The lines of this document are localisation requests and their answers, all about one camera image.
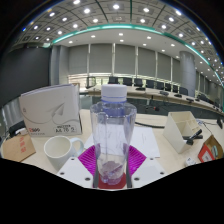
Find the red object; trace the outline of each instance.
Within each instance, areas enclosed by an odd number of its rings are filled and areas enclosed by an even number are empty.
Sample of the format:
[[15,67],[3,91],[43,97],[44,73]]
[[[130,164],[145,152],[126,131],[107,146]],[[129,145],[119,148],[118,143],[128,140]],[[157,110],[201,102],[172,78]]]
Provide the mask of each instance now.
[[215,160],[214,156],[212,155],[211,151],[209,150],[207,145],[203,145],[201,151],[198,154],[198,158],[202,163],[209,162]]
[[109,185],[106,183],[103,183],[101,178],[100,178],[100,174],[99,174],[99,183],[98,183],[98,188],[100,189],[122,189],[126,184],[126,174],[123,174],[123,177],[121,179],[121,181],[116,184],[116,185]]

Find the green ceiling trim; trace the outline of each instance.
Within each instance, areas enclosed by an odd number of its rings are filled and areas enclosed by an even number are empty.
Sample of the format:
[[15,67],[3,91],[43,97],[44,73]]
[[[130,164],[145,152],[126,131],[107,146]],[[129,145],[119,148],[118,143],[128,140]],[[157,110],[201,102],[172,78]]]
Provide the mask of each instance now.
[[148,26],[141,26],[141,25],[132,25],[132,24],[104,24],[104,25],[96,25],[96,26],[91,26],[91,27],[87,27],[87,29],[82,30],[82,31],[74,31],[68,34],[65,34],[62,37],[56,38],[54,39],[51,43],[52,44],[56,44],[64,39],[67,39],[69,37],[75,36],[75,35],[79,35],[82,33],[87,33],[87,32],[91,32],[91,31],[97,31],[97,30],[106,30],[106,29],[132,29],[132,30],[143,30],[143,31],[147,31],[147,32],[151,32],[151,33],[156,33],[159,35],[163,35],[166,37],[169,37],[173,40],[178,41],[179,43],[183,44],[184,46],[186,46],[187,48],[189,48],[190,50],[192,50],[195,54],[197,54],[199,57],[201,57],[208,65],[209,67],[214,71],[214,73],[216,74],[217,78],[219,79],[219,81],[221,82],[221,85],[223,86],[223,83],[219,77],[219,75],[217,74],[217,72],[213,69],[213,67],[211,66],[211,64],[209,63],[209,61],[207,61],[207,59],[201,55],[196,49],[194,49],[192,46],[190,46],[189,44],[187,44],[185,41],[179,39],[176,36],[173,36],[170,33],[161,33],[156,31],[153,27],[148,27]]

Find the desk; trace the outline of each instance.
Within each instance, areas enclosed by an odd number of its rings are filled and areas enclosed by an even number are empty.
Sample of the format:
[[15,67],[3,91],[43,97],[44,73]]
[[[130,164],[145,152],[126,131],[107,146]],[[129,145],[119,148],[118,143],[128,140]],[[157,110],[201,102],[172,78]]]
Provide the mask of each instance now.
[[[90,119],[90,111],[89,110],[80,110],[80,118],[82,122],[83,133],[82,135],[77,135],[76,137],[82,139],[83,142],[86,142],[90,134],[92,133],[91,128],[91,119]],[[215,120],[207,120],[202,119],[204,122],[216,124]],[[146,115],[146,114],[137,114],[136,122],[156,125],[156,126],[165,126],[167,121],[166,116],[158,116],[158,115]],[[214,134],[215,138],[219,141],[221,146],[224,148],[224,129],[220,129],[218,125],[209,125],[207,127]],[[198,153],[202,147],[203,142],[211,135],[209,130],[205,128],[205,126],[200,126],[202,129],[203,139],[194,140],[194,145],[187,151],[182,154],[178,154],[175,149],[170,145],[168,140],[163,136],[164,129],[153,129],[158,148],[160,151],[160,158],[156,158],[156,160],[160,163],[160,165],[165,169],[168,174],[172,174],[178,170],[183,169],[184,162],[188,157],[191,157],[196,163],[201,163],[198,159]],[[48,137],[37,137],[31,138],[33,145],[36,149],[36,153],[23,160],[22,163],[30,164],[37,166],[41,169],[44,169],[52,174],[56,174],[57,171],[48,161],[47,157],[44,154],[44,144],[49,139]]]
[[[153,96],[154,100],[164,100],[164,97],[166,97],[164,95],[161,95],[159,93],[160,90],[158,90],[158,89],[146,88],[145,91],[138,91],[138,90],[136,90],[136,88],[137,88],[136,86],[127,86],[127,96],[133,97],[133,98],[137,97],[138,99],[139,98],[147,99],[147,98],[152,98],[152,96]],[[96,85],[86,91],[89,93],[90,96],[100,96],[101,95],[101,85]],[[194,98],[190,97],[190,96],[182,95],[182,98],[178,98],[178,97],[174,96],[176,93],[173,93],[173,92],[168,92],[168,93],[169,93],[169,95],[167,96],[167,98],[169,99],[170,103],[189,105],[189,101],[186,100],[186,98],[190,98],[190,99],[194,100]],[[198,102],[198,101],[192,102],[191,106],[201,108],[201,109],[206,109],[206,110],[215,112],[215,113],[223,116],[223,112],[217,111],[215,108],[213,108],[213,105],[211,105],[205,101],[202,101],[202,100],[200,100],[200,102]]]

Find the office chair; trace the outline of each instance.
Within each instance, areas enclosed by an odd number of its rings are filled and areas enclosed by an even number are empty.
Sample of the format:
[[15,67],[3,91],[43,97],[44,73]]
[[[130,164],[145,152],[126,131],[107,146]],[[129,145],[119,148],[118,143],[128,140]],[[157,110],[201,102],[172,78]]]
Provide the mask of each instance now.
[[201,94],[198,98],[202,101],[208,102],[208,99],[204,94]]
[[165,83],[165,90],[170,92],[171,91],[171,85],[170,83]]
[[185,96],[188,96],[188,90],[186,88],[180,87],[179,93]]
[[142,87],[142,79],[134,79],[134,86]]
[[153,80],[146,80],[146,88],[154,89],[154,81]]
[[108,82],[108,84],[120,84],[120,83],[118,82],[118,77],[112,77],[112,76],[110,76],[110,77],[109,77],[109,82]]
[[132,86],[132,78],[123,78],[123,85]]
[[164,83],[163,82],[155,82],[156,83],[156,89],[164,90]]
[[173,92],[174,92],[174,93],[178,93],[178,86],[173,85]]
[[87,77],[86,78],[86,89],[89,89],[96,85],[96,77]]

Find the white paper box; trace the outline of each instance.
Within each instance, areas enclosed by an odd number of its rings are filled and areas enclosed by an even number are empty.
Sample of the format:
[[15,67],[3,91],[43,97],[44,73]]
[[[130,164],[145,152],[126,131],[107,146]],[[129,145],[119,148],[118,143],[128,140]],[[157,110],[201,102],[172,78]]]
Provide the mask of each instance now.
[[82,133],[77,85],[49,86],[24,93],[19,103],[31,137]]
[[190,111],[169,112],[163,135],[170,142],[177,153],[189,149],[183,136],[192,136],[200,130],[197,121]]

